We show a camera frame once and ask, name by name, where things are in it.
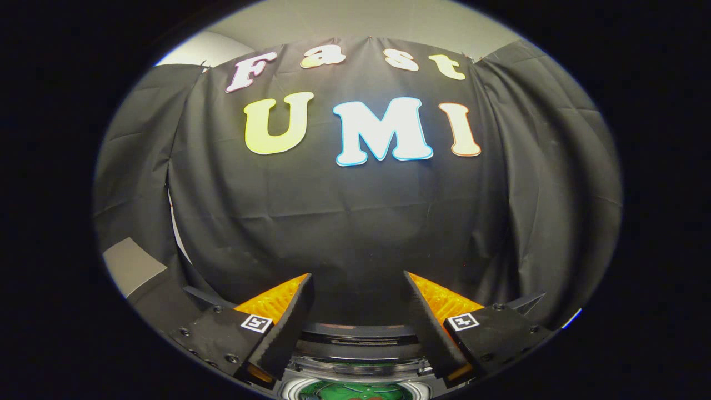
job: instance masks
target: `letter m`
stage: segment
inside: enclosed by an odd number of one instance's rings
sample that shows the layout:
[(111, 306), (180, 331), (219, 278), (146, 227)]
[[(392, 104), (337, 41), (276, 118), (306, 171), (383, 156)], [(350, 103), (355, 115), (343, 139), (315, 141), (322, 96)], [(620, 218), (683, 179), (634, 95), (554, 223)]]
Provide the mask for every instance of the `letter m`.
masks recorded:
[(333, 112), (341, 117), (343, 127), (343, 151), (336, 157), (336, 163), (349, 167), (368, 160), (368, 154), (360, 149), (360, 137), (380, 161), (385, 159), (393, 135), (397, 138), (397, 145), (392, 151), (396, 159), (405, 161), (432, 157), (434, 152), (425, 143), (419, 122), (421, 105), (422, 102), (416, 98), (394, 98), (382, 120), (359, 101), (335, 106)]

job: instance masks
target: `yellow letter u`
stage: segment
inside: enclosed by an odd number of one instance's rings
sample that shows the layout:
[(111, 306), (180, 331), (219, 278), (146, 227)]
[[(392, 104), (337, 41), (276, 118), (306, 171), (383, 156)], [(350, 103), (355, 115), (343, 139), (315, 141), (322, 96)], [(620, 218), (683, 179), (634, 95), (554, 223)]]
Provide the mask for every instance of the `yellow letter u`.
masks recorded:
[(292, 93), (284, 98), (289, 104), (289, 129), (279, 136), (271, 136), (267, 130), (269, 110), (277, 104), (274, 99), (252, 102), (245, 107), (245, 143), (257, 154), (285, 152), (296, 146), (306, 134), (306, 104), (314, 98), (311, 92)]

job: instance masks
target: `cutout letter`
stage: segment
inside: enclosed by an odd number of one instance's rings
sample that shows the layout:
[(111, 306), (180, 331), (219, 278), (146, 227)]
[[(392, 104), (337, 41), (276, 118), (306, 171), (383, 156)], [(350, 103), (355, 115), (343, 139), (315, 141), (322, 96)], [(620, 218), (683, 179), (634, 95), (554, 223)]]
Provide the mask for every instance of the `cutout letter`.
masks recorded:
[(454, 67), (459, 67), (459, 63), (455, 60), (450, 60), (449, 57), (443, 56), (442, 54), (430, 56), (429, 59), (437, 63), (439, 72), (444, 74), (444, 76), (456, 80), (464, 80), (466, 78), (463, 73), (454, 70)]
[(395, 50), (394, 48), (386, 48), (383, 50), (383, 54), (386, 55), (385, 61), (395, 68), (408, 71), (419, 70), (419, 65), (413, 61), (415, 58), (409, 53)]
[(454, 135), (451, 152), (462, 157), (478, 156), (481, 153), (481, 147), (474, 141), (469, 121), (466, 119), (469, 109), (455, 102), (443, 102), (439, 105), (439, 109), (447, 114), (451, 133)]
[(428, 159), (434, 152), (424, 142), (422, 126), (419, 122), (419, 107), (422, 102), (416, 98), (394, 98), (379, 120), (368, 106), (359, 101), (345, 102), (333, 108), (341, 117), (343, 129), (343, 151), (336, 157), (342, 167), (363, 164), (368, 154), (360, 149), (359, 137), (370, 148), (376, 159), (383, 161), (392, 136), (397, 145), (392, 156), (398, 160)]
[(271, 136), (267, 131), (269, 109), (277, 104), (274, 99), (264, 99), (245, 107), (245, 144), (257, 154), (285, 152), (296, 146), (306, 134), (306, 104), (314, 98), (311, 92), (288, 95), (284, 101), (289, 104), (289, 129), (279, 136)]
[(301, 60), (302, 68), (313, 68), (323, 64), (338, 64), (346, 57), (341, 54), (341, 47), (335, 44), (314, 47), (304, 53), (305, 59)]
[(234, 92), (235, 90), (251, 85), (254, 80), (250, 79), (250, 74), (258, 76), (264, 71), (267, 61), (274, 60), (276, 57), (277, 54), (272, 51), (271, 53), (262, 54), (261, 56), (248, 58), (247, 60), (236, 63), (235, 67), (237, 67), (237, 69), (235, 70), (235, 76), (232, 77), (232, 83), (227, 86), (225, 93)]

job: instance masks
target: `gray panel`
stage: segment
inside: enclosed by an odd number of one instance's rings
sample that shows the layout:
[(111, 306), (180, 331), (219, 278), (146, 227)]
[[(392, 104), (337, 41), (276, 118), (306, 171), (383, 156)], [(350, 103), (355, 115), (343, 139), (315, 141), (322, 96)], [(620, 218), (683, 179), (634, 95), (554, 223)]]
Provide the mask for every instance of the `gray panel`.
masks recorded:
[(111, 278), (125, 298), (149, 279), (166, 270), (131, 238), (125, 238), (104, 252)]

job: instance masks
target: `white wall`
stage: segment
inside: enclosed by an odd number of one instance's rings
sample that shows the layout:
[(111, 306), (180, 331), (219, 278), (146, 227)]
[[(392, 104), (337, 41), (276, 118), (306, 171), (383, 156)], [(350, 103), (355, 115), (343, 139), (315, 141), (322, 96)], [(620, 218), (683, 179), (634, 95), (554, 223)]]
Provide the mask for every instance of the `white wall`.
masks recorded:
[(173, 49), (156, 65), (193, 64), (214, 67), (254, 49), (219, 33), (202, 31)]
[(521, 38), (450, 0), (262, 0), (208, 30), (255, 50), (307, 38), (372, 36), (436, 46), (474, 60)]

